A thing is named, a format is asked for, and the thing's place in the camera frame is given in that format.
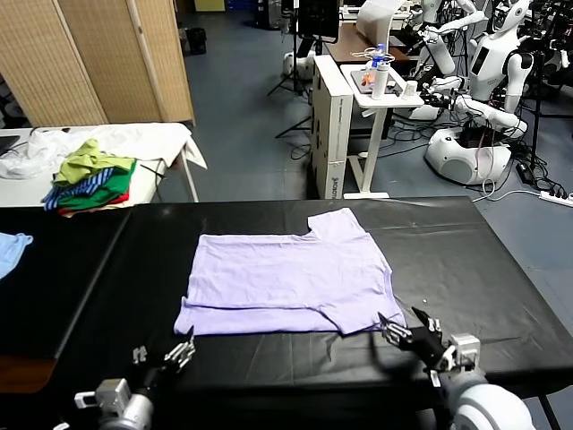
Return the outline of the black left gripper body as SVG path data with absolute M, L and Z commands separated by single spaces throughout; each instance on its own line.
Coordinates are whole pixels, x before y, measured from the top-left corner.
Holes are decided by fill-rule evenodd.
M 174 363 L 142 363 L 135 367 L 133 394 L 156 397 L 161 389 L 170 384 L 179 373 Z

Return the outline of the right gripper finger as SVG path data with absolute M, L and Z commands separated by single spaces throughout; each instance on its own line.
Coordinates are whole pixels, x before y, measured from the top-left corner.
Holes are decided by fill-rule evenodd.
M 406 346 L 412 342 L 412 332 L 378 313 L 382 336 L 393 346 Z
M 441 325 L 440 320 L 437 318 L 430 317 L 424 310 L 412 307 L 412 311 L 414 312 L 415 316 L 418 320 L 423 324 L 423 326 L 431 333 L 435 333 L 436 335 L 441 335 Z

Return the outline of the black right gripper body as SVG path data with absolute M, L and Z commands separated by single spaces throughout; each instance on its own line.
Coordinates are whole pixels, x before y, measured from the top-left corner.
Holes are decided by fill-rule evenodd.
M 444 354 L 447 348 L 443 344 L 441 331 L 430 331 L 425 326 L 415 327 L 400 340 L 403 350 L 414 352 L 427 368 L 437 371 L 445 369 Z

